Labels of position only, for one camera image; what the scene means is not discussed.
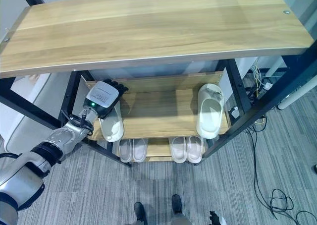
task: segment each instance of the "black metal frame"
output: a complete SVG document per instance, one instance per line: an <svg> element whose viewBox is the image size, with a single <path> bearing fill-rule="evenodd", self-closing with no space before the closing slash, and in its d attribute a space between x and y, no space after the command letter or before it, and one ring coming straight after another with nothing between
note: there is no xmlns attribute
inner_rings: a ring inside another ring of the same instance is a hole
<svg viewBox="0 0 317 225"><path fill-rule="evenodd" d="M26 0L29 5L36 5L44 3L43 0ZM89 71L75 71L72 72L70 78L68 80L66 92L64 95L63 103L60 109L60 112L63 110L67 112L67 114L71 114L74 108L74 103L80 83L80 79L83 78L86 81L94 80L93 76L90 74ZM14 83L15 77L13 78L6 78L0 79L0 103L3 103L10 108L18 111L19 113L29 117L30 119L50 128L50 129L57 129L66 123L66 120L62 113L59 113L58 119L51 116L47 112L43 111L39 107L35 106L34 104L27 101L25 98L21 97L17 93L11 90L11 86ZM112 153L112 143L107 144L107 148L101 147L97 144L97 141L89 140L85 138L83 140L91 149L94 151L114 160L117 161L127 167L131 167L130 163L123 163L120 160L120 157L116 156Z"/></svg>
<svg viewBox="0 0 317 225"><path fill-rule="evenodd" d="M27 0L27 2L30 5L33 5L43 3L43 0ZM250 105L249 99L247 97L235 60L220 60L216 67L216 71L223 71L226 68L240 116L228 129L228 131L219 137L219 140L210 145L207 151L203 154L203 159L200 163L214 154L239 133L244 131L248 126L268 112L271 108L277 106L282 99L294 91L299 85L303 84L310 77L315 76L317 74L316 53L317 42L314 42L313 45L300 56L283 56L283 60L287 68L283 68L281 71L286 72L273 85L273 87L252 106ZM61 110L71 113L81 76L83 76L87 81L94 80L89 71L78 71L71 73ZM4 103L5 105L51 129L61 126L63 116L60 115L60 120L58 120L35 105L31 104L15 92L11 91L10 88L13 82L14 78L0 79L1 103ZM125 166L131 167L131 164L121 162L120 158L112 153L112 143L108 143L107 148L103 148L99 146L96 141L92 141L87 138L85 138L83 141L86 142L93 150L101 153L102 155L124 164Z"/></svg>
<svg viewBox="0 0 317 225"><path fill-rule="evenodd" d="M239 108L240 114L238 120L228 129L226 133L219 137L213 145L211 145L207 151L203 154L203 159L196 166L201 164L204 159L210 157L221 147L227 144L235 136L243 132L253 122L259 119L262 115L266 114L271 108L277 106L281 100L283 100L288 94L293 92L299 85L305 83L309 78L317 74L317 41L312 44L302 55L299 56L283 56L283 60L288 67L288 71L268 90L262 98L260 98L255 104L247 111L243 106L245 97L239 92L245 88L239 73L236 72L236 64L233 63L234 59L230 60L232 63L229 67L226 67L231 86L233 88L234 96Z"/></svg>

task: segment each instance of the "trouser leg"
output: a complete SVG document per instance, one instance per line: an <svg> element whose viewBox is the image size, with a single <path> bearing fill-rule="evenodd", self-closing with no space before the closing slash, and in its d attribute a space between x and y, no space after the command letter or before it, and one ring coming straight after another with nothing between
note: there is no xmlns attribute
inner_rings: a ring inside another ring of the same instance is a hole
<svg viewBox="0 0 317 225"><path fill-rule="evenodd" d="M175 214L170 225L192 225L192 223L183 214Z"/></svg>

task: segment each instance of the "white pole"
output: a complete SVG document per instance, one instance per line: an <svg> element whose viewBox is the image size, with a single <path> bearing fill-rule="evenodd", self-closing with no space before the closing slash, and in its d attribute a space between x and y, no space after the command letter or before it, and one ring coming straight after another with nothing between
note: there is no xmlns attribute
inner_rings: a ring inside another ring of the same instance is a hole
<svg viewBox="0 0 317 225"><path fill-rule="evenodd" d="M267 73L265 74L266 77L270 77L274 74L274 72L276 72L276 70L278 68L281 67L281 65L283 64L283 58L282 57L279 57L277 59L277 61L274 63L274 65L267 71Z"/></svg>
<svg viewBox="0 0 317 225"><path fill-rule="evenodd" d="M298 100L300 97L302 97L316 85L317 75L314 78L312 78L309 82L307 82L305 85L303 85L301 88L299 88L297 91L295 91L293 94L291 94L289 97L287 97L282 103L280 103L277 106L277 108L280 110L285 109L287 106Z"/></svg>

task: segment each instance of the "cable bundle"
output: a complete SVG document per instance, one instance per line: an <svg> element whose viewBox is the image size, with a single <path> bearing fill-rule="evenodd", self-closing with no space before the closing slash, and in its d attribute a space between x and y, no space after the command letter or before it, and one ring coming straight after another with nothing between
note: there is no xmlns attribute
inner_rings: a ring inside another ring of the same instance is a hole
<svg viewBox="0 0 317 225"><path fill-rule="evenodd" d="M258 173L257 173L257 158L256 158L256 146L257 146L257 141L258 141L258 132L262 132L265 130L266 128L266 124L267 124L267 116L265 117L265 124L264 127L261 130L257 130L256 129L256 125L253 123L251 126L249 126L246 131L247 133L250 135L251 137L251 141L252 141L252 147L253 147L253 162L254 162L254 183L253 183L253 188L254 188L254 192L256 194L256 197L258 199L258 201L268 210L271 211L271 213L273 214L273 216L277 219L275 214L281 214L283 216L288 217L289 219L291 219L296 225L301 225L298 221L298 216L299 214L303 214L303 213L307 213L313 216L313 218L315 219L315 221L317 222L317 218L314 214L312 214L311 212L305 211L305 210L301 210L299 211L295 218L292 217L287 211L291 211L294 209L294 203L293 200L291 199L291 197L286 196L286 194L280 190L280 189L274 189L272 191L271 194L271 199L269 201L269 203L265 200L263 193L260 190L259 187L259 179L258 179ZM279 207L279 206L274 206L276 201L280 201L283 206Z"/></svg>

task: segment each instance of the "black cable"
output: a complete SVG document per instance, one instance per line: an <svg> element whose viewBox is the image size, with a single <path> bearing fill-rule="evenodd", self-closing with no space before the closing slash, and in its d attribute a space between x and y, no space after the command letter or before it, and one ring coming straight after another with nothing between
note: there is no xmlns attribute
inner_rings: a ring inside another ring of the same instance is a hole
<svg viewBox="0 0 317 225"><path fill-rule="evenodd" d="M72 119L67 115L67 113L66 113L64 110L62 110L61 113L62 113L62 114L65 116L65 118L67 118L67 120L68 120L71 124L73 124L74 126L76 126L76 127L81 127L81 128L84 128L84 129L89 130L88 136L91 136L91 135L93 134L92 129L89 128L89 127L86 127L86 126L83 124L83 121L81 121L81 123L76 123L74 120L72 120Z"/></svg>
<svg viewBox="0 0 317 225"><path fill-rule="evenodd" d="M14 153L0 153L0 158L3 158L3 157L10 157L13 159L17 159L19 156Z"/></svg>
<svg viewBox="0 0 317 225"><path fill-rule="evenodd" d="M271 211L271 213L273 214L273 216L277 219L275 214L281 214L289 219L291 219L296 225L301 225L298 221L298 215L300 213L307 213L313 216L313 218L315 219L315 221L317 222L317 217L308 211L302 210L299 211L295 218L292 217L290 214L287 213L287 211L291 211L294 209L294 203L293 200L291 199L291 197L286 196L286 194L280 190L280 189L274 189L272 191L271 194L271 199L269 201L269 203L265 200L262 191L260 190L260 186L259 186L259 179L258 179L258 172L257 172L257 157L256 157L256 146L257 146L257 141L258 141L258 132L262 132L265 128L266 128L266 123L267 123L267 117L265 117L265 125L264 128L261 129L260 131L256 130L256 127L253 124L251 124L251 126L249 126L246 131L247 133L250 135L251 137L251 142L252 142L252 148L253 148L253 163L254 163L254 181L253 181L253 189L256 195L257 200L268 210ZM274 206L274 202L276 200L282 201L284 206L283 207L279 207L279 206Z"/></svg>

